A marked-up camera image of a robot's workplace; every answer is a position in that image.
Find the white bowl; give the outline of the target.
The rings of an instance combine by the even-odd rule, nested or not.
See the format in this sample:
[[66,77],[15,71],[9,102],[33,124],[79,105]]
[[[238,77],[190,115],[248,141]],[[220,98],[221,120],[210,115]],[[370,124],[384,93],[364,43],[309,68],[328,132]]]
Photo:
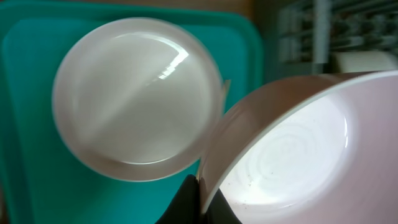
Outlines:
[[397,70],[397,57],[382,51],[337,52],[330,62],[333,73]]

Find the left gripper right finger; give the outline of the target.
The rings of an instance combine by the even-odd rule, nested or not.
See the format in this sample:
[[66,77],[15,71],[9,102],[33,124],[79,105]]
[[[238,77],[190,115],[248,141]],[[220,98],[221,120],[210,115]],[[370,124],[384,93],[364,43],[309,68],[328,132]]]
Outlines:
[[202,224],[241,224],[227,200],[218,189],[208,210],[201,217]]

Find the small pink bowl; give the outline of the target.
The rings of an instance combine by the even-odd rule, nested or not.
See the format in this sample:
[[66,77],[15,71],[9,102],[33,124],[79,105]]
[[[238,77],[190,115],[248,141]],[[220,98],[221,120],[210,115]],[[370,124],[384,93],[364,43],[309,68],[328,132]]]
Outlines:
[[198,171],[241,223],[396,223],[397,72],[268,83],[219,121]]

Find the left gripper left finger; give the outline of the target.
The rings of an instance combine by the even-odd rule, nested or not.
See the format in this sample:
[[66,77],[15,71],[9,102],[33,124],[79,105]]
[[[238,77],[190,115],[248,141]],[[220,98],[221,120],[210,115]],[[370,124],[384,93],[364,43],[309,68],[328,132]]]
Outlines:
[[197,224],[199,220],[199,184],[194,175],[187,175],[156,224]]

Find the pink plate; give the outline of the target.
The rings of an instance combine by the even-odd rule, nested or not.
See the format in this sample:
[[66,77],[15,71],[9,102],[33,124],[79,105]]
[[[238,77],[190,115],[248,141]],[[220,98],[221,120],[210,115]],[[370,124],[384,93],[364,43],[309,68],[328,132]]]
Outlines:
[[85,166],[148,182],[200,158],[224,98],[218,66],[194,35],[132,17],[95,28],[68,51],[53,82],[52,114]]

